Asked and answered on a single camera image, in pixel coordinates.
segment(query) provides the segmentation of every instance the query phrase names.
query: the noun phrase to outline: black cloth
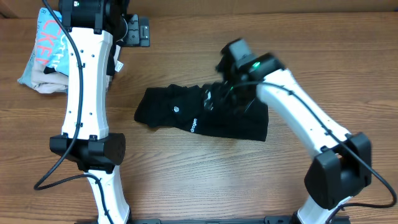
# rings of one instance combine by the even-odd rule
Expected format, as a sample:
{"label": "black cloth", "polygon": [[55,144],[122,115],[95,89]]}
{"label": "black cloth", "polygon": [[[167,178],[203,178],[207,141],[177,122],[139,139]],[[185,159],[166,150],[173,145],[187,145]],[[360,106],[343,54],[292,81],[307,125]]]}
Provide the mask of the black cloth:
{"label": "black cloth", "polygon": [[[148,88],[134,115],[137,122],[154,128],[173,126],[192,133],[222,138],[265,141],[268,127],[268,106],[257,98],[245,113],[221,99],[222,84],[167,88]],[[212,110],[203,106],[211,90]]]}

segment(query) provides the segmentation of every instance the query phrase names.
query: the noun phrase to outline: clothing tag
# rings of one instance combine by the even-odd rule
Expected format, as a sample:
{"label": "clothing tag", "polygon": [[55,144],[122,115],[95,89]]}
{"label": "clothing tag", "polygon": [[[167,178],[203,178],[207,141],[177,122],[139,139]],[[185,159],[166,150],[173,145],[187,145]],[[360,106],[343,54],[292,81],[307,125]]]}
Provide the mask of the clothing tag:
{"label": "clothing tag", "polygon": [[114,67],[114,70],[117,72],[120,72],[123,68],[124,64],[121,63],[120,61],[116,62],[116,66]]}

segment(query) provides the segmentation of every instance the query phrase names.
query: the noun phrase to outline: cable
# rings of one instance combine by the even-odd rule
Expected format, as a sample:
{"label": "cable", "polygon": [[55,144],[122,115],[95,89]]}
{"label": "cable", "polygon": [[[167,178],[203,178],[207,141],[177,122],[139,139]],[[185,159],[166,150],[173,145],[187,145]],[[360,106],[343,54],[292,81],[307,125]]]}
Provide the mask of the cable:
{"label": "cable", "polygon": [[68,182],[70,180],[75,180],[75,179],[79,179],[79,178],[92,178],[95,180],[96,184],[98,184],[98,188],[99,188],[99,192],[101,194],[101,201],[102,201],[102,206],[105,212],[105,215],[107,216],[110,224],[113,224],[113,221],[111,219],[111,216],[109,215],[108,210],[106,209],[106,205],[105,205],[105,196],[104,196],[104,191],[101,185],[101,182],[99,180],[99,178],[97,178],[96,176],[92,175],[92,174],[82,174],[82,175],[76,175],[73,177],[68,177],[66,179],[63,180],[59,180],[57,182],[54,182],[52,184],[47,184],[45,186],[40,186],[41,184],[43,184],[43,182],[60,166],[60,164],[65,160],[65,158],[69,155],[69,153],[72,151],[77,137],[79,135],[79,130],[81,127],[81,111],[83,108],[83,66],[81,64],[81,58],[80,58],[80,54],[79,51],[77,49],[77,46],[75,44],[75,42],[73,41],[72,37],[70,36],[69,32],[66,30],[66,28],[62,25],[61,21],[58,19],[57,15],[55,15],[54,11],[52,10],[51,6],[49,5],[49,3],[47,2],[47,0],[42,0],[43,4],[45,5],[45,7],[49,10],[51,16],[55,19],[55,22],[57,22],[57,24],[60,26],[61,30],[63,31],[63,33],[66,35],[66,37],[68,38],[70,45],[73,48],[73,51],[75,52],[76,55],[76,59],[77,59],[77,66],[78,66],[78,70],[79,70],[79,103],[78,103],[78,112],[77,112],[77,119],[76,119],[76,130],[75,130],[75,134],[73,135],[72,141],[68,147],[68,149],[65,151],[65,153],[61,156],[61,158],[54,164],[54,166],[34,185],[34,190],[44,190],[44,189],[48,189],[51,187],[54,187],[56,185]]}
{"label": "cable", "polygon": [[356,159],[362,166],[364,166],[365,168],[367,168],[367,170],[369,170],[378,180],[380,180],[380,182],[386,186],[386,188],[388,189],[388,191],[390,191],[391,195],[392,195],[392,202],[389,204],[385,204],[385,205],[375,205],[375,204],[368,204],[368,203],[346,203],[346,204],[342,204],[337,206],[337,208],[331,213],[331,215],[328,217],[328,219],[326,220],[326,224],[331,223],[333,217],[341,210],[344,209],[345,207],[353,207],[353,206],[358,206],[358,207],[368,207],[368,208],[391,208],[393,207],[396,203],[397,203],[397,194],[395,192],[395,190],[391,187],[391,185],[380,175],[378,174],[372,167],[370,167],[369,165],[367,165],[357,154],[355,154],[346,144],[344,144],[342,141],[340,141],[333,133],[330,129],[328,129],[326,127],[326,125],[322,122],[322,120],[315,114],[315,112],[313,112],[313,110],[309,107],[309,105],[306,104],[306,102],[303,101],[303,99],[301,99],[298,95],[296,95],[294,93],[294,91],[289,90],[287,88],[284,88],[282,86],[273,84],[273,83],[268,83],[268,82],[245,82],[245,83],[240,83],[237,85],[234,85],[231,87],[231,89],[227,92],[226,97],[229,95],[229,93],[240,86],[247,86],[247,85],[268,85],[268,86],[272,86],[274,88],[278,88],[280,90],[284,90],[286,91],[289,95],[294,96],[296,99],[299,100],[299,102],[301,102],[301,104],[303,104],[304,107],[306,107],[306,109],[311,113],[311,115],[319,122],[319,124],[321,125],[321,127],[339,144],[341,145],[351,156],[354,157],[354,159]]}

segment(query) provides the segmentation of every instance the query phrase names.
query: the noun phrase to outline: tabletop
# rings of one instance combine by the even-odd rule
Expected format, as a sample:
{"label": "tabletop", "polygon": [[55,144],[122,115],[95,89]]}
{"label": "tabletop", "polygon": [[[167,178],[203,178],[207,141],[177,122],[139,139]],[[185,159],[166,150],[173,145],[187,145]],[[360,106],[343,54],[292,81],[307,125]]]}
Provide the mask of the tabletop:
{"label": "tabletop", "polygon": [[[60,133],[64,93],[41,95],[20,85],[34,46],[34,19],[0,20],[0,223],[73,223],[95,219],[87,180],[35,192],[59,158],[49,137]],[[150,19],[150,48],[123,49],[124,68],[106,97],[111,132],[126,136],[121,165],[134,218],[163,220],[290,215],[307,199],[311,160],[269,110],[266,142],[200,136],[134,121],[146,88],[221,80],[220,50],[243,37],[257,54],[273,52],[302,88],[352,133],[373,145],[373,167],[398,190],[398,14],[324,13]],[[49,181],[81,174],[65,161]],[[388,203],[373,178],[354,202]],[[396,223],[398,208],[348,208],[352,223]]]}

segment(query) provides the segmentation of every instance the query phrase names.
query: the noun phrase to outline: wood grain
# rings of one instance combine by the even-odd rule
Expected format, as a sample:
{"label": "wood grain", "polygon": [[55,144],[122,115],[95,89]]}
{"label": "wood grain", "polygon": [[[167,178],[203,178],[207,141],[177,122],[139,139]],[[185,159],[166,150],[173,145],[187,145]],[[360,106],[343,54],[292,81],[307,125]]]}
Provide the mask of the wood grain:
{"label": "wood grain", "polygon": [[[12,18],[36,18],[43,7],[38,0],[0,0],[5,15]],[[59,0],[48,0],[58,9]],[[395,0],[145,0],[131,1],[128,12],[140,16],[204,16],[281,12],[391,12]]]}
{"label": "wood grain", "polygon": [[[274,52],[307,93],[352,133],[373,143],[373,167],[398,189],[398,15],[396,13],[268,14],[160,17],[150,20],[152,46],[124,49],[125,67],[107,95],[112,132],[127,138],[121,166],[135,218],[260,218],[288,215],[305,201],[305,149],[270,110],[267,141],[148,129],[134,112],[146,88],[220,80],[219,51],[244,37],[258,54]],[[66,95],[40,95],[16,80],[34,45],[34,19],[0,21],[0,223],[73,223],[93,219],[86,180],[43,192],[35,182],[58,156],[49,137],[60,132]],[[79,174],[64,162],[50,178]],[[387,203],[374,179],[353,201]],[[350,208],[353,223],[396,223],[398,208]]]}

